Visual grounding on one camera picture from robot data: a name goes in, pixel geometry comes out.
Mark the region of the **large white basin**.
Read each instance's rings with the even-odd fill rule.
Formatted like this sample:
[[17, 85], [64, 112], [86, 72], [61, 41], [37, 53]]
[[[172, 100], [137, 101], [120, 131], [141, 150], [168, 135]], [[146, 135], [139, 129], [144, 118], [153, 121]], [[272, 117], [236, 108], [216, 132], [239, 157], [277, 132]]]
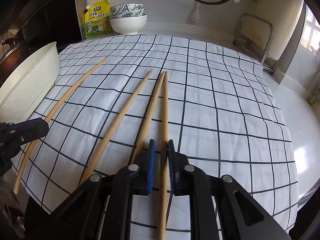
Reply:
[[1, 86], [1, 122], [27, 120], [54, 85], [59, 71], [56, 42], [25, 59]]

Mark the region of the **yellow green seasoning pouch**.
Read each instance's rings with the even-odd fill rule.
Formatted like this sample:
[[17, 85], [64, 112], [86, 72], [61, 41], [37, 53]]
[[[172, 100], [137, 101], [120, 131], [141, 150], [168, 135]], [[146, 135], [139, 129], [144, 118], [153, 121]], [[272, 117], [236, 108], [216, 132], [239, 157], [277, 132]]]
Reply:
[[110, 4], [108, 0], [102, 0], [92, 5], [88, 5], [86, 10], [86, 38], [93, 38], [111, 33]]

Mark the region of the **white wall pipe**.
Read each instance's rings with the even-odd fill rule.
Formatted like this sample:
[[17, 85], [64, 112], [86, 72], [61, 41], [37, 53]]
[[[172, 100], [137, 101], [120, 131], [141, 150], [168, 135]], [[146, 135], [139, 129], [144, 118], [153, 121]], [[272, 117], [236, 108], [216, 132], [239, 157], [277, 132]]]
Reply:
[[199, 2], [194, 2], [194, 7], [191, 12], [190, 19], [194, 23], [199, 23], [199, 21], [200, 21], [200, 4], [199, 4]]

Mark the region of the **white ceramic bowl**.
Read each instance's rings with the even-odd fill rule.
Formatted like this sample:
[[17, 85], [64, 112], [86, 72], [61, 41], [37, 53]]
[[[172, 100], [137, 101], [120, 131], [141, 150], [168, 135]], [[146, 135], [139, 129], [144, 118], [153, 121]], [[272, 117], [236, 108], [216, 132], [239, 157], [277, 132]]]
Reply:
[[137, 17], [115, 18], [110, 20], [112, 29], [121, 35], [136, 35], [144, 28], [147, 14]]

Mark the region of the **blue patterned bowl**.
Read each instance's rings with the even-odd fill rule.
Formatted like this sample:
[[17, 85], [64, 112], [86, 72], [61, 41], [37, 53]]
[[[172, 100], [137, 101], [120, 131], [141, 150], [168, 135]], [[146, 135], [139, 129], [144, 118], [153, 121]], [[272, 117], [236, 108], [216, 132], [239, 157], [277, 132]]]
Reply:
[[143, 14], [144, 14], [144, 8], [141, 8], [133, 11], [124, 12], [122, 14], [114, 15], [111, 18], [116, 19], [116, 18], [138, 17], [138, 16], [142, 16]]
[[143, 8], [144, 8], [144, 6], [141, 3], [119, 4], [119, 5], [115, 5], [115, 6], [110, 7], [110, 14], [112, 16], [116, 16], [119, 14], [131, 12], [131, 11], [139, 10], [139, 9], [143, 9]]

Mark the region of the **wooden chopstick three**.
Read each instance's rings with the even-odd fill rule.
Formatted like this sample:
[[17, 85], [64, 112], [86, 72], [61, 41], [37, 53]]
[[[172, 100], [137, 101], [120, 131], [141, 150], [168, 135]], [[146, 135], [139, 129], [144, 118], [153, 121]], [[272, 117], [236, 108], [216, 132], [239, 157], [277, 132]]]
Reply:
[[162, 72], [160, 77], [159, 77], [159, 80], [157, 81], [154, 93], [153, 93], [151, 101], [150, 101], [150, 105], [149, 105], [149, 107], [147, 109], [146, 116], [145, 116], [143, 125], [141, 127], [141, 131], [140, 131], [140, 134], [139, 134], [139, 137], [138, 137], [138, 140], [137, 140], [135, 151], [133, 152], [133, 157], [132, 157], [131, 163], [134, 162], [134, 159], [135, 159], [136, 155], [143, 150], [143, 147], [144, 147], [144, 144], [145, 144], [145, 140], [146, 140], [146, 136], [148, 135], [150, 123], [151, 123], [151, 120], [152, 120], [152, 116], [153, 116], [153, 113], [154, 113], [155, 108], [156, 108], [157, 99], [158, 99], [158, 96], [159, 96], [159, 93], [160, 93], [160, 90], [161, 90], [161, 86], [162, 86], [162, 83], [163, 83], [163, 80], [164, 80], [164, 76], [165, 76], [165, 72]]

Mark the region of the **red cooking pot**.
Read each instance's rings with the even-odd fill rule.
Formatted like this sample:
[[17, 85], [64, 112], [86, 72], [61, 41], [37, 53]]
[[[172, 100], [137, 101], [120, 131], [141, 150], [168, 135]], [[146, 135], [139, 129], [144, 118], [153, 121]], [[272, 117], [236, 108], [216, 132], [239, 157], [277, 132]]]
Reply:
[[2, 45], [8, 44], [9, 50], [1, 57], [0, 75], [1, 86], [12, 72], [29, 56], [26, 40], [7, 38]]

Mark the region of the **metal rack with board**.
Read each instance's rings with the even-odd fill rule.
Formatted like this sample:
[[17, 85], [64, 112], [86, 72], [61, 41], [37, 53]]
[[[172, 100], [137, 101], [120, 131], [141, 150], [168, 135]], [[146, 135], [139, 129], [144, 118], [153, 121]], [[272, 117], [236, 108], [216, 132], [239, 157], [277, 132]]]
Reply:
[[277, 60], [270, 55], [273, 38], [274, 27], [270, 22], [246, 12], [240, 17], [233, 44], [248, 52], [273, 75], [277, 65]]

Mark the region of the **wooden chopstick one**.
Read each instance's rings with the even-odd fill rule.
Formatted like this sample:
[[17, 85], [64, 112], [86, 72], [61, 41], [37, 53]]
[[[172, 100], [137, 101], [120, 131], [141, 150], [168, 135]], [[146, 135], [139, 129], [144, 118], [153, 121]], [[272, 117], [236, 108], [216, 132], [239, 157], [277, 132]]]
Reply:
[[[54, 114], [59, 110], [59, 108], [62, 106], [62, 104], [71, 96], [71, 94], [81, 85], [81, 83], [84, 82], [98, 67], [100, 67], [106, 61], [107, 61], [107, 57], [102, 59], [99, 63], [97, 63], [95, 66], [93, 66], [86, 74], [84, 74], [82, 77], [80, 77], [80, 79], [78, 81], [76, 81], [76, 83], [74, 83], [74, 85], [72, 85], [72, 87], [69, 88], [67, 90], [67, 92], [65, 92], [65, 94], [63, 94], [63, 96], [60, 98], [60, 100], [54, 105], [54, 107], [50, 110], [48, 115], [45, 117], [44, 121], [49, 123], [49, 121], [52, 119]], [[18, 191], [20, 188], [20, 182], [21, 182], [23, 173], [25, 171], [25, 167], [27, 165], [27, 162], [28, 162], [30, 155], [32, 154], [34, 147], [37, 144], [37, 141], [38, 141], [38, 139], [32, 141], [29, 144], [29, 146], [24, 154], [24, 157], [22, 159], [20, 168], [18, 169], [18, 174], [17, 174], [16, 180], [15, 180], [14, 189], [13, 189], [14, 194], [18, 194]]]

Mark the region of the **checkered white tablecloth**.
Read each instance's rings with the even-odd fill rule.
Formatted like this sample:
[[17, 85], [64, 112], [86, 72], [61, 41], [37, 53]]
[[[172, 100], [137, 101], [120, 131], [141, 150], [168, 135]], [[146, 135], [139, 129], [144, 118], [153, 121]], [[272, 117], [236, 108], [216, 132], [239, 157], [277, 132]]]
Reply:
[[31, 114], [44, 118], [63, 102], [27, 162], [26, 239], [78, 239], [69, 221], [49, 216], [80, 185], [107, 130], [140, 83], [95, 167], [102, 177], [131, 163], [160, 76], [167, 73], [168, 137], [191, 165], [214, 177], [230, 175], [279, 229], [257, 239], [289, 239], [297, 215], [297, 171], [283, 114], [256, 60], [208, 42], [162, 35], [98, 38], [59, 53], [55, 85]]

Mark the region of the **wooden chopstick four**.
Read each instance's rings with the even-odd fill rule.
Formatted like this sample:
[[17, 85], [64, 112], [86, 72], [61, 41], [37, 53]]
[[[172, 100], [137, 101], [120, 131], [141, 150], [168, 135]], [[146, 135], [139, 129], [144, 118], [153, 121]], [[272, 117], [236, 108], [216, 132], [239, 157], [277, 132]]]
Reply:
[[167, 142], [168, 142], [168, 73], [164, 72], [162, 102], [162, 140], [159, 188], [158, 239], [165, 239], [167, 226]]

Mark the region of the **wooden chopstick two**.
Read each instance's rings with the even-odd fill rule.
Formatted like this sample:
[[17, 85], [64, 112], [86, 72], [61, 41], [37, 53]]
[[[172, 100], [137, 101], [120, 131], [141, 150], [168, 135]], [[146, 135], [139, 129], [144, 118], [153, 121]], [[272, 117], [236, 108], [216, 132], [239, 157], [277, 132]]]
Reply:
[[147, 82], [148, 78], [152, 74], [153, 70], [150, 70], [146, 77], [140, 82], [140, 84], [137, 86], [137, 88], [134, 90], [130, 98], [127, 100], [125, 105], [122, 107], [120, 112], [118, 113], [117, 117], [114, 119], [108, 130], [106, 131], [103, 140], [101, 141], [99, 147], [93, 152], [91, 155], [88, 165], [86, 166], [84, 175], [82, 176], [82, 179], [80, 180], [80, 184], [82, 184], [86, 179], [89, 178], [89, 176], [94, 171], [99, 159], [101, 158], [106, 146], [108, 145], [112, 135], [115, 133], [116, 129], [118, 128], [120, 122], [122, 121], [124, 115], [127, 113], [127, 110], [132, 105], [133, 101], [139, 94], [140, 90], [143, 88], [145, 83]]

